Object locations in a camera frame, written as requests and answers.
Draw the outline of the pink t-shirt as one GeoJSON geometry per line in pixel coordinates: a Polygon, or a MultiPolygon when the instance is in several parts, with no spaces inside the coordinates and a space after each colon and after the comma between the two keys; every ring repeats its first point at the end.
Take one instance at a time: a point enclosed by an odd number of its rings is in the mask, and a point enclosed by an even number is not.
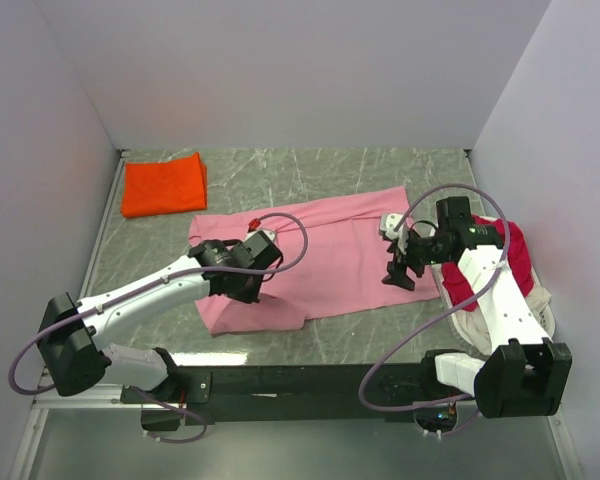
{"type": "Polygon", "coordinates": [[[414,291],[382,282],[391,256],[378,233],[385,213],[409,207],[406,191],[394,187],[371,193],[314,200],[232,215],[198,215],[189,241],[241,239],[249,221],[262,217],[275,232],[292,269],[261,288],[259,302],[244,304],[224,296],[197,302],[213,336],[258,331],[293,331],[313,319],[435,299],[439,291],[430,272],[414,291]]]}

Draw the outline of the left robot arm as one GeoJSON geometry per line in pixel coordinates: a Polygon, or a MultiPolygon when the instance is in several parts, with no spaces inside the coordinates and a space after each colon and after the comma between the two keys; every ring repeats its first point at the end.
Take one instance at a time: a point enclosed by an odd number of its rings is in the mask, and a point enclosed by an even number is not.
{"type": "Polygon", "coordinates": [[[167,267],[116,290],[74,301],[52,298],[40,327],[53,331],[37,343],[57,393],[70,397],[100,382],[151,391],[174,377],[176,365],[162,349],[118,344],[122,334],[183,303],[225,296],[255,303],[263,271],[282,258],[268,230],[245,240],[206,240],[167,267]]]}

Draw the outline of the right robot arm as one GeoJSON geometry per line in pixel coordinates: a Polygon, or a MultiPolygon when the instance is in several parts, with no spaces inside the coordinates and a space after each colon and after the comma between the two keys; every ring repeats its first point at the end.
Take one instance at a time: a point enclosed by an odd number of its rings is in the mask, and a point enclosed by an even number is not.
{"type": "Polygon", "coordinates": [[[474,216],[468,198],[437,202],[437,221],[422,237],[396,213],[381,217],[379,233],[392,255],[384,283],[414,290],[428,266],[454,265],[468,283],[488,335],[482,358],[460,351],[430,351],[424,378],[476,400],[488,418],[551,416],[560,406],[572,365],[529,307],[503,252],[507,222],[474,216]]]}

